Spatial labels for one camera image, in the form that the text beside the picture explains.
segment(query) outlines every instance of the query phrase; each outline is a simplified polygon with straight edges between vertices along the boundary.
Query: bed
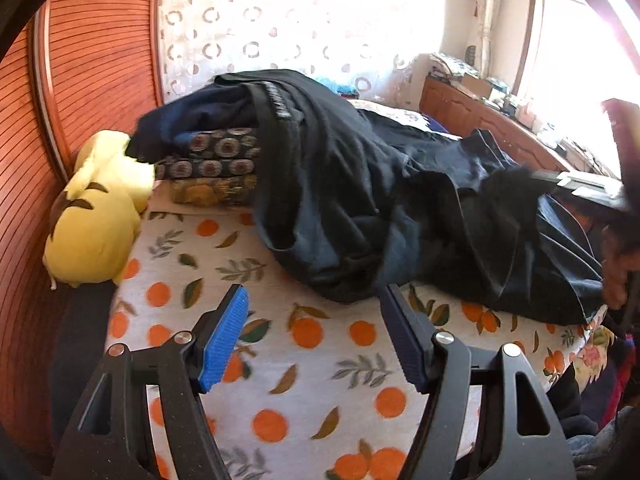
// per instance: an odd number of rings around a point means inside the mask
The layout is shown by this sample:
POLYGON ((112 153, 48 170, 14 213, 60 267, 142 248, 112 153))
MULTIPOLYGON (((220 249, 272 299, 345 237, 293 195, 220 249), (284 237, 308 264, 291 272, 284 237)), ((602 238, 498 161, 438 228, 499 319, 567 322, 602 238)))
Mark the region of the bed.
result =
MULTIPOLYGON (((416 112, 354 102, 429 130, 416 112)), ((398 476, 426 397, 402 375, 375 298, 349 306, 293 280, 263 246, 242 207, 196 208, 169 200, 160 184, 111 308, 106 346, 158 346, 191 328, 228 287, 242 283, 250 314, 223 381, 202 397, 210 430, 234 478, 391 480, 398 476)), ((411 306, 470 346, 520 346, 545 390, 600 325, 555 326, 409 283, 411 306)), ((468 403, 462 456, 477 431, 480 390, 468 403)), ((152 434, 164 478, 175 471, 158 390, 148 390, 152 434)))

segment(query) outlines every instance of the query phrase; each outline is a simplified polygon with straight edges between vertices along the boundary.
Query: yellow plush toy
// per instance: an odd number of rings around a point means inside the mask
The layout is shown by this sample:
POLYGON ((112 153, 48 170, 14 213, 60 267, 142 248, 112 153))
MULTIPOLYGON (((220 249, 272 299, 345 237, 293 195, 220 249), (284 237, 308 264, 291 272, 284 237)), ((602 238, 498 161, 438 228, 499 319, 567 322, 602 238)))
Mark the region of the yellow plush toy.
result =
POLYGON ((120 282, 140 230, 154 168, 124 155, 129 136, 103 130, 82 147, 74 176, 56 198, 42 261, 52 279, 120 282))

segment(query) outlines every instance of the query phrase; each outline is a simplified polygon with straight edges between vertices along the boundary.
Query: red fabric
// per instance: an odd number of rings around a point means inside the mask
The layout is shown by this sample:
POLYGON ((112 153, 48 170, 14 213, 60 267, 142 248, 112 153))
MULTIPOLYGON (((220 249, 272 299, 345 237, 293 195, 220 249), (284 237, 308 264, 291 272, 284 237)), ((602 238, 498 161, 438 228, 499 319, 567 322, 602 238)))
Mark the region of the red fabric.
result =
MULTIPOLYGON (((627 335, 626 340, 631 343, 634 342, 633 336, 627 335)), ((622 394, 625 391, 626 384, 629 382, 629 377, 631 377, 631 369, 636 365, 636 352, 629 352, 625 361, 622 363, 622 366, 618 369, 618 373, 616 374, 616 385, 609 397, 609 404, 607 405, 607 409, 600 419, 598 425, 600 429, 604 428, 613 418, 616 416, 618 411, 618 406, 620 405, 620 399, 622 398, 622 394)))

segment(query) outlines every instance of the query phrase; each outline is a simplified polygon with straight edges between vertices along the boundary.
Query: hand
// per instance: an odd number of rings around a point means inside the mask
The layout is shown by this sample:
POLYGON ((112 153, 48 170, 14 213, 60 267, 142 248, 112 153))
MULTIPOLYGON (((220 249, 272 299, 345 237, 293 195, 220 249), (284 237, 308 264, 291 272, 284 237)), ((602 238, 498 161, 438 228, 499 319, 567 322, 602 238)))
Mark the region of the hand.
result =
POLYGON ((626 303, 627 273, 640 270, 640 249, 623 251, 620 239, 608 227, 602 232, 602 297, 609 308, 626 303))

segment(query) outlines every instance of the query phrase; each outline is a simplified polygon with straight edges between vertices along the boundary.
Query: wooden dresser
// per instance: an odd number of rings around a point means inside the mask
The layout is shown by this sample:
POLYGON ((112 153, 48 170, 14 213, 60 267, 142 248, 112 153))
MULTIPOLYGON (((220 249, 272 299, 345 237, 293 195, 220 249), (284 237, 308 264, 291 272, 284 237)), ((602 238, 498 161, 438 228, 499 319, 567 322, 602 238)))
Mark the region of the wooden dresser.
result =
POLYGON ((502 150, 524 166, 535 170, 574 169, 516 121, 430 77, 424 81, 420 111, 460 137, 468 137, 475 128, 489 130, 502 150))

